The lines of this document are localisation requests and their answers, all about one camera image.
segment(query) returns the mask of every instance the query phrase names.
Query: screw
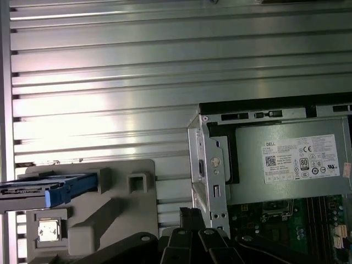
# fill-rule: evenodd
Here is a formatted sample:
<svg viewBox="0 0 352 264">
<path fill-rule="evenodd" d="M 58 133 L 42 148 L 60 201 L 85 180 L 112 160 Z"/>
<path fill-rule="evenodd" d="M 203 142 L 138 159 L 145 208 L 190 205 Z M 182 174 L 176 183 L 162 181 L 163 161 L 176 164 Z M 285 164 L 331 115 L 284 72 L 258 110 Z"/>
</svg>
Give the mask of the screw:
<svg viewBox="0 0 352 264">
<path fill-rule="evenodd" d="M 242 236 L 242 239 L 243 239 L 244 241 L 246 241 L 246 242 L 250 242 L 250 241 L 253 240 L 253 238 L 252 238 L 251 236 L 249 236 L 249 235 L 244 235 L 244 236 Z"/>
<path fill-rule="evenodd" d="M 150 240 L 150 237 L 149 237 L 149 236 L 142 236 L 142 237 L 141 237 L 141 240 L 142 240 L 142 241 L 149 241 L 149 240 Z"/>
<path fill-rule="evenodd" d="M 204 233 L 207 234 L 207 235 L 212 235 L 212 234 L 214 234 L 214 231 L 211 230 L 211 229 L 205 229 Z"/>
</svg>

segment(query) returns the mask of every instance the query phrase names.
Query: power supply label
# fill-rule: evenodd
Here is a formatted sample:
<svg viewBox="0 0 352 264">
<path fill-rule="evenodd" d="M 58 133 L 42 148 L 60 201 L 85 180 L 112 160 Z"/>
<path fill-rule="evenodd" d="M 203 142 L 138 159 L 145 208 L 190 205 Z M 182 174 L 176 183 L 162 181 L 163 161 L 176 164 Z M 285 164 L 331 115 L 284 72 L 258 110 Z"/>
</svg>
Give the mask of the power supply label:
<svg viewBox="0 0 352 264">
<path fill-rule="evenodd" d="M 268 141 L 262 158 L 265 183 L 340 176 L 334 135 Z"/>
</svg>

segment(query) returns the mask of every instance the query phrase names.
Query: connector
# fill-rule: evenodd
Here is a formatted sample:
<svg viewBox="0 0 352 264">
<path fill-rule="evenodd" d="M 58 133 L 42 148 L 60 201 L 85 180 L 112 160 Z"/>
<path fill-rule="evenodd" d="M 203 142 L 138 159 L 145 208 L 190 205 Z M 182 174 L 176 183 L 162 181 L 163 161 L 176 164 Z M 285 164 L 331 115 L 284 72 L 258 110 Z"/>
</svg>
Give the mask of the connector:
<svg viewBox="0 0 352 264">
<path fill-rule="evenodd" d="M 347 237 L 347 226 L 345 224 L 339 225 L 341 227 L 341 237 Z"/>
<path fill-rule="evenodd" d="M 335 235 L 340 237 L 340 238 L 346 238 L 347 237 L 347 226 L 345 224 L 338 225 L 334 229 Z"/>
<path fill-rule="evenodd" d="M 334 236 L 334 248 L 342 249 L 343 248 L 343 240 L 339 236 Z"/>
</svg>

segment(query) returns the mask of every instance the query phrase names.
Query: green circuit board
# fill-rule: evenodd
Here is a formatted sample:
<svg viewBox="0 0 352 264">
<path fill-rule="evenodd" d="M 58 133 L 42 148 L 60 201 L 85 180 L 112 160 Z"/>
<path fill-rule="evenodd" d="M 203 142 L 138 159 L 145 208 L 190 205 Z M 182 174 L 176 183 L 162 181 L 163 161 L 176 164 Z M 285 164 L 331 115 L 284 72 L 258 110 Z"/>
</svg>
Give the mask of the green circuit board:
<svg viewBox="0 0 352 264">
<path fill-rule="evenodd" d="M 326 201 L 333 237 L 334 224 L 345 223 L 342 197 L 326 196 Z M 310 253 L 306 230 L 308 222 L 306 199 L 231 205 L 228 206 L 228 213 L 232 238 L 257 234 L 289 246 L 295 251 Z"/>
</svg>

